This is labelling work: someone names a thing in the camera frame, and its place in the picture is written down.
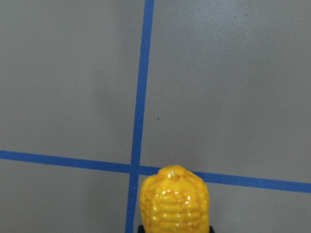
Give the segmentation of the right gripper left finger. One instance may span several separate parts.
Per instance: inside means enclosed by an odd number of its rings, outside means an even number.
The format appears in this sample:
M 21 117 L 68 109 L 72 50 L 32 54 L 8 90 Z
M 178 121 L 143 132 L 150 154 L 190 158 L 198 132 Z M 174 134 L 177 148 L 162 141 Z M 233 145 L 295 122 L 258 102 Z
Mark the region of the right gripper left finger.
M 138 226 L 137 233 L 143 233 L 143 225 Z

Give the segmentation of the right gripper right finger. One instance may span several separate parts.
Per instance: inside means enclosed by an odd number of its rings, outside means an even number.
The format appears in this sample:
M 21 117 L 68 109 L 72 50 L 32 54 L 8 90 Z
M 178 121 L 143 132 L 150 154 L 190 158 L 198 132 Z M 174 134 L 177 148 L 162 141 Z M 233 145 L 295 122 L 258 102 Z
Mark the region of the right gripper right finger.
M 215 230 L 212 226 L 209 226 L 209 233 L 215 233 Z

